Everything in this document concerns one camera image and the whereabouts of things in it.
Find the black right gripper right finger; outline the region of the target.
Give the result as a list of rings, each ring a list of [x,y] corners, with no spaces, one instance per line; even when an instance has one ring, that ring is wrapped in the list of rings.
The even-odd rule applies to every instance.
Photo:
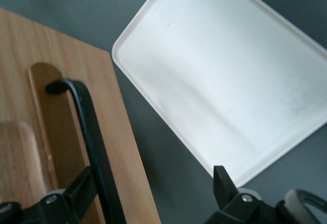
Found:
[[[289,223],[276,207],[253,190],[237,188],[223,166],[214,167],[213,192],[218,204],[206,223]]]

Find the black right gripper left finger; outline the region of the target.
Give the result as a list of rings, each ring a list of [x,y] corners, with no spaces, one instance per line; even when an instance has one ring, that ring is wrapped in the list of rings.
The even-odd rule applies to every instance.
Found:
[[[26,209],[18,202],[1,203],[1,223],[81,223],[97,195],[87,166],[67,189],[55,191]]]

